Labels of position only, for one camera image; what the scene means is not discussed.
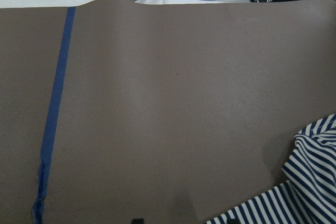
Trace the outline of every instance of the blue painter's tape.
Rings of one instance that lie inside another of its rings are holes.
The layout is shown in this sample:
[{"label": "blue painter's tape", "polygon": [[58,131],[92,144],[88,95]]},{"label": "blue painter's tape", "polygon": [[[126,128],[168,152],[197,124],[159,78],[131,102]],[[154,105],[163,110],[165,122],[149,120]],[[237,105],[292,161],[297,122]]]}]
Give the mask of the blue painter's tape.
[{"label": "blue painter's tape", "polygon": [[53,91],[49,104],[47,121],[44,129],[42,146],[40,151],[40,166],[37,181],[37,196],[33,205],[34,224],[42,224],[44,199],[47,196],[48,178],[51,165],[51,157],[54,149],[54,140],[57,127],[59,107],[61,103],[62,90],[67,67],[72,25],[75,18],[75,7],[68,7],[64,24],[63,37],[59,51]]}]

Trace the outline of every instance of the gray-brown sheet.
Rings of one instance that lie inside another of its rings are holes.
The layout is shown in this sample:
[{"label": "gray-brown sheet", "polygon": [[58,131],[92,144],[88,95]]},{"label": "gray-brown sheet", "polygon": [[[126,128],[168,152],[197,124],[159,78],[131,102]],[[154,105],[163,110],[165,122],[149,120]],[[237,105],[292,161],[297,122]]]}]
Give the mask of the gray-brown sheet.
[{"label": "gray-brown sheet", "polygon": [[[294,134],[335,112],[335,10],[329,0],[77,7],[45,223],[202,223],[284,181]],[[0,67],[5,223],[27,223],[34,202],[59,49],[42,35],[64,22],[33,15],[34,36]],[[10,48],[20,26],[7,30]],[[30,50],[44,52],[38,66]]]},{"label": "gray-brown sheet", "polygon": [[66,8],[0,9],[0,223],[31,223]]}]

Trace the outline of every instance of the navy and white striped cloth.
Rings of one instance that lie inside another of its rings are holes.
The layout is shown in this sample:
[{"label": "navy and white striped cloth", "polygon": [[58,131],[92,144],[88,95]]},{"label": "navy and white striped cloth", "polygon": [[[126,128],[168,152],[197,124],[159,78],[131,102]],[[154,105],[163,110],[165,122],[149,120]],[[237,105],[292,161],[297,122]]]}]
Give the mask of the navy and white striped cloth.
[{"label": "navy and white striped cloth", "polygon": [[295,136],[295,149],[283,166],[289,180],[208,221],[226,224],[336,223],[336,114]]}]

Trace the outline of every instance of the striped shirt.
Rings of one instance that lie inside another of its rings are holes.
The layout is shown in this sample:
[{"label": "striped shirt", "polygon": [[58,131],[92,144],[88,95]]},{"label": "striped shirt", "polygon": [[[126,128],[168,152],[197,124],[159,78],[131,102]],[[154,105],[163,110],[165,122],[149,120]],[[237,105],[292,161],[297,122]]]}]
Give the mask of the striped shirt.
[{"label": "striped shirt", "polygon": [[288,181],[209,220],[206,224],[336,223],[336,114],[295,136],[282,167]]}]

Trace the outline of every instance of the blue tape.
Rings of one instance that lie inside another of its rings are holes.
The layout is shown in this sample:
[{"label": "blue tape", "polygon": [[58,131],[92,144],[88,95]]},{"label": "blue tape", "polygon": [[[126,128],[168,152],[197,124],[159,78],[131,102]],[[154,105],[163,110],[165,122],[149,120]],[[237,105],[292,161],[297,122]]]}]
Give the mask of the blue tape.
[{"label": "blue tape", "polygon": [[64,24],[62,43],[59,51],[53,91],[49,104],[47,121],[44,129],[42,146],[40,151],[40,166],[37,178],[37,196],[33,205],[34,224],[42,224],[44,199],[47,196],[48,178],[51,165],[51,157],[54,149],[54,140],[57,127],[59,107],[61,103],[62,90],[67,67],[69,45],[71,39],[72,25],[75,17],[75,7],[68,7]]}]

